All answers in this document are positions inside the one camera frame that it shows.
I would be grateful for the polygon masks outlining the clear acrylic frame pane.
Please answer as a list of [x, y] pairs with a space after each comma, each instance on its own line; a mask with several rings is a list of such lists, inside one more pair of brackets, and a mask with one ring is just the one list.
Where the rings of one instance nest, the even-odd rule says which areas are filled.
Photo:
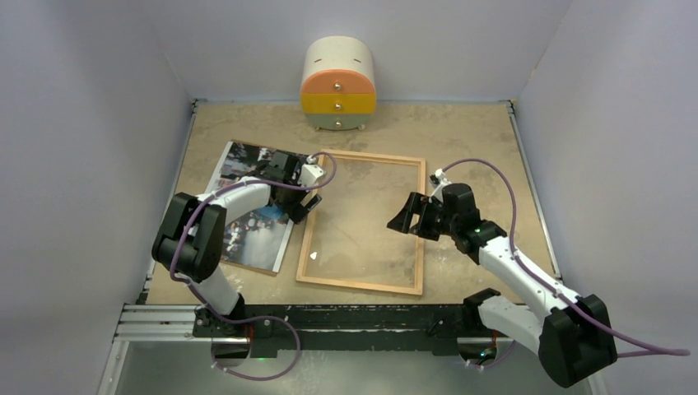
[[334, 180], [306, 222], [298, 282], [421, 295], [424, 244], [387, 223], [426, 186], [423, 158], [332, 150]]

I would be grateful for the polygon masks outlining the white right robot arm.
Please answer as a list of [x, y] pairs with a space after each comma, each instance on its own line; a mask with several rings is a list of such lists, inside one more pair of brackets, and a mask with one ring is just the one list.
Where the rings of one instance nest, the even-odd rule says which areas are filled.
[[610, 323], [607, 306], [595, 295], [582, 297], [554, 281], [516, 251], [507, 233], [481, 217], [472, 189], [449, 184], [435, 196], [413, 192], [386, 225], [390, 230], [438, 240], [503, 281], [517, 305], [491, 288], [463, 301], [462, 323], [474, 335], [503, 333], [536, 354], [552, 381], [568, 388], [618, 360], [613, 336], [594, 325]]

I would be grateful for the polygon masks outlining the printed photo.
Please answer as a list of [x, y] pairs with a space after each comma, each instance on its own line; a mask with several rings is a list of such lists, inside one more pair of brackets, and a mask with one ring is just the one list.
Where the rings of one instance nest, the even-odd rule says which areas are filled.
[[[215, 192], [271, 160], [273, 148], [228, 142], [205, 191]], [[221, 261], [275, 276], [281, 268], [293, 223], [274, 207], [251, 211], [225, 228]]]

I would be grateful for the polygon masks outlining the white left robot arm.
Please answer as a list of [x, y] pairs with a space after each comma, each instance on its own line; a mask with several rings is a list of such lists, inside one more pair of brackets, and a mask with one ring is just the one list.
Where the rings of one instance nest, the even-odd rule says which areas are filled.
[[185, 284], [213, 317], [224, 336], [241, 333], [250, 322], [244, 297], [219, 267], [226, 226], [266, 207], [297, 224], [319, 204], [310, 193], [331, 182], [336, 172], [308, 156], [276, 151], [233, 184], [209, 193], [175, 194], [166, 209], [151, 248], [170, 279]]

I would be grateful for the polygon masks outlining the aluminium extrusion rail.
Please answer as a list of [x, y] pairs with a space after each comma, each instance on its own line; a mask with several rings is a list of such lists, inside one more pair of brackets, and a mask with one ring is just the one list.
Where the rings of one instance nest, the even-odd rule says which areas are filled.
[[[477, 323], [484, 324], [476, 316], [477, 306], [465, 304], [474, 310]], [[195, 312], [201, 307], [174, 305], [135, 305], [127, 307], [119, 320], [117, 334], [131, 341], [212, 341], [193, 335]]]

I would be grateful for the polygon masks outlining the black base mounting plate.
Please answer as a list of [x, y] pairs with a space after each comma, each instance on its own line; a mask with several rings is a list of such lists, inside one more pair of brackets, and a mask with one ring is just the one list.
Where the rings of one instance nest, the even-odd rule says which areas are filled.
[[241, 339], [253, 358], [280, 351], [425, 351], [488, 363], [505, 353], [505, 336], [477, 323], [465, 304], [249, 304], [246, 323], [195, 312], [193, 335]]

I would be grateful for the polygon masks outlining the round three-drawer mini cabinet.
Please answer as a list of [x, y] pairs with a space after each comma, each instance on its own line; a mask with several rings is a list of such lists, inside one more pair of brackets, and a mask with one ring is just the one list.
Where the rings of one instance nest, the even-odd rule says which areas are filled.
[[359, 39], [333, 35], [307, 49], [300, 107], [316, 130], [363, 130], [377, 105], [373, 57]]

